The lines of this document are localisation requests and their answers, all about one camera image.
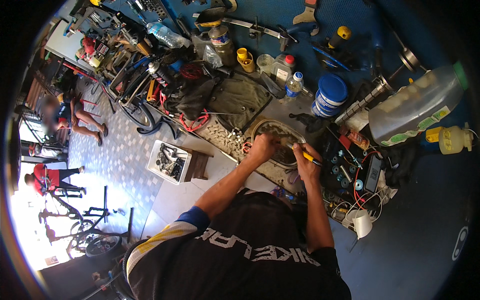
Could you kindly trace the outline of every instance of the hand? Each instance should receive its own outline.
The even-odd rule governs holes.
[[[303,151],[313,156],[313,158],[322,161],[322,157],[315,149],[307,143],[304,144],[293,144],[293,154],[297,159],[297,166],[299,170],[300,177],[305,183],[315,183],[320,180],[320,167],[309,161],[303,156]]]
[[[255,137],[247,159],[257,167],[269,160],[280,147],[280,138],[271,132],[265,132]]]
[[[75,126],[78,124],[78,118],[75,115],[72,115],[72,126]]]

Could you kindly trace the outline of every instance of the red shirt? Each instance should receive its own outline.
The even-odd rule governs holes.
[[[47,170],[47,177],[51,181],[50,190],[54,190],[60,184],[60,175],[58,170],[50,170],[44,164],[38,164],[33,168],[35,175],[35,189],[43,196],[42,188],[45,188],[45,169]]]

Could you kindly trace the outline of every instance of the seated person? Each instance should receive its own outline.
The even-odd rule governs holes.
[[[42,110],[47,118],[53,119],[57,130],[62,126],[71,128],[73,132],[93,136],[98,146],[102,145],[102,133],[106,137],[108,128],[105,123],[101,124],[95,121],[89,113],[84,111],[83,105],[71,96],[70,93],[63,93],[63,102],[59,102],[54,96],[45,96],[42,99]],[[94,124],[99,130],[94,132],[86,127],[78,125],[78,119]]]
[[[79,188],[76,185],[62,181],[64,178],[69,177],[72,174],[83,173],[84,170],[85,166],[76,169],[51,170],[44,164],[37,164],[33,168],[32,174],[25,174],[25,183],[28,186],[33,186],[42,196],[45,196],[48,191],[54,191],[56,188],[82,191],[85,194],[85,188]]]

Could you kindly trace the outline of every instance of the white plastic basket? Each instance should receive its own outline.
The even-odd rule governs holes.
[[[179,181],[176,181],[175,178],[170,177],[169,175],[165,174],[164,171],[160,171],[160,168],[156,165],[156,161],[158,159],[157,155],[158,155],[158,152],[160,152],[161,144],[165,144],[165,145],[167,145],[171,148],[176,148],[178,154],[187,154],[187,158],[185,159],[185,162],[183,163],[183,169],[181,171]],[[191,160],[192,160],[192,155],[190,153],[186,152],[185,150],[182,150],[175,145],[165,143],[165,142],[160,141],[160,140],[156,140],[154,145],[153,145],[152,152],[150,153],[150,159],[148,160],[147,169],[150,172],[160,176],[161,178],[166,179],[166,180],[170,181],[171,183],[174,183],[174,184],[178,185],[181,182],[185,181],[185,176],[187,175],[188,166],[189,166]]]

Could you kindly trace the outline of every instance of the yellow cap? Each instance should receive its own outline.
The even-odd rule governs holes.
[[[425,139],[427,140],[427,142],[429,142],[429,143],[438,142],[438,133],[439,133],[440,130],[442,130],[443,128],[444,128],[444,127],[439,126],[439,127],[435,127],[435,128],[432,128],[432,129],[428,129],[428,130],[425,132]]]
[[[342,39],[348,40],[352,36],[352,31],[346,26],[340,26],[336,30],[336,34],[338,34]]]
[[[237,50],[237,56],[239,57],[240,60],[246,60],[248,57],[248,51],[246,48],[239,48]]]

